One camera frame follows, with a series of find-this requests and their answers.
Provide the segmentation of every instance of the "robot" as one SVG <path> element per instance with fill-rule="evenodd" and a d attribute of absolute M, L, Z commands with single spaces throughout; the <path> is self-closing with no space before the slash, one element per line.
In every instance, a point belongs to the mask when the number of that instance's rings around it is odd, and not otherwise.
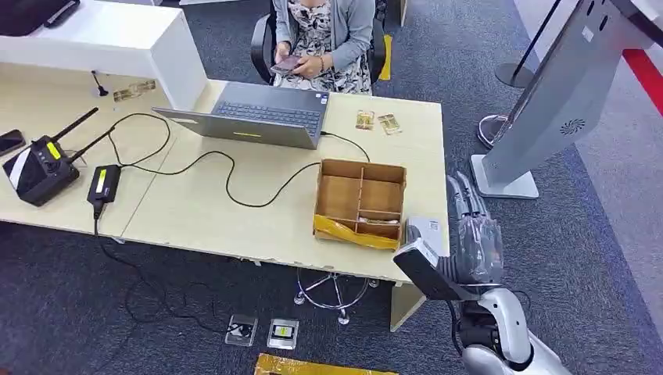
<path fill-rule="evenodd" d="M 452 314 L 453 343 L 470 375 L 570 375 L 559 357 L 527 328 L 515 294 L 500 284 L 500 228 L 468 178 L 457 175 L 464 188 L 452 177 L 447 179 L 459 224 L 467 227 L 459 230 L 466 233 L 461 235 L 459 251 L 438 256 L 430 245 L 434 240 L 428 222 L 411 218 L 394 262 L 427 298 L 446 301 Z M 460 302 L 459 319 L 452 301 Z"/>

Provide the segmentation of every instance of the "white panel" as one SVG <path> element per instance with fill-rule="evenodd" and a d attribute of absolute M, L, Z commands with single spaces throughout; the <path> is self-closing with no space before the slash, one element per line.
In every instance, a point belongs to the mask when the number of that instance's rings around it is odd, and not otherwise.
<path fill-rule="evenodd" d="M 29 37 L 0 37 L 0 45 L 3 63 L 156 78 L 146 50 Z"/>
<path fill-rule="evenodd" d="M 207 75 L 183 12 L 152 49 L 152 61 L 172 107 L 191 110 L 207 83 Z"/>

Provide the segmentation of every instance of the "black pole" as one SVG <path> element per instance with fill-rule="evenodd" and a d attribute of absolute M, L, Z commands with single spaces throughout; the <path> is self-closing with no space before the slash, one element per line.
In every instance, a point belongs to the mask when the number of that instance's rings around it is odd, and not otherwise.
<path fill-rule="evenodd" d="M 532 39 L 532 43 L 529 44 L 529 47 L 527 47 L 527 51 L 525 51 L 525 54 L 522 56 L 522 59 L 518 63 L 518 66 L 516 67 L 516 70 L 514 71 L 513 78 L 515 78 L 518 73 L 520 73 L 520 70 L 522 69 L 523 65 L 525 65 L 525 60 L 529 57 L 529 54 L 532 53 L 532 50 L 534 49 L 534 45 L 536 42 L 539 40 L 539 37 L 543 33 L 543 30 L 546 28 L 548 25 L 548 22 L 550 22 L 550 18 L 553 17 L 553 14 L 555 13 L 555 10 L 557 10 L 557 6 L 561 0 L 555 0 L 555 3 L 553 4 L 553 7 L 550 8 L 550 11 L 548 12 L 548 15 L 546 18 L 543 20 L 543 23 L 541 23 L 541 27 L 539 27 L 539 31 L 536 32 L 536 35 L 534 36 L 534 39 Z"/>

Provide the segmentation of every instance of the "small card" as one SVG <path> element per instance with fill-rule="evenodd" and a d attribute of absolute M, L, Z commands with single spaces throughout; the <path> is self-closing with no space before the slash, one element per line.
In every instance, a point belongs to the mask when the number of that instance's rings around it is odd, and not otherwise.
<path fill-rule="evenodd" d="M 387 135 L 400 133 L 402 131 L 400 129 L 398 121 L 396 121 L 396 118 L 391 113 L 386 114 L 384 116 L 378 116 L 378 120 L 382 124 L 382 128 L 385 130 L 385 133 L 387 133 Z"/>
<path fill-rule="evenodd" d="M 372 111 L 358 111 L 357 125 L 355 128 L 363 130 L 373 130 L 373 121 L 375 113 Z"/>

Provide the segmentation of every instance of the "gray kiosk stand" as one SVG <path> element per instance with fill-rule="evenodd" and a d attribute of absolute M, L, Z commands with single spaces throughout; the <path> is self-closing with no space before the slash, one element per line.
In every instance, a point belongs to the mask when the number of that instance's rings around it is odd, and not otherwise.
<path fill-rule="evenodd" d="M 511 114 L 483 122 L 496 127 L 488 155 L 471 156 L 480 194 L 538 198 L 529 171 L 598 125 L 624 50 L 654 43 L 662 0 L 578 0 Z"/>

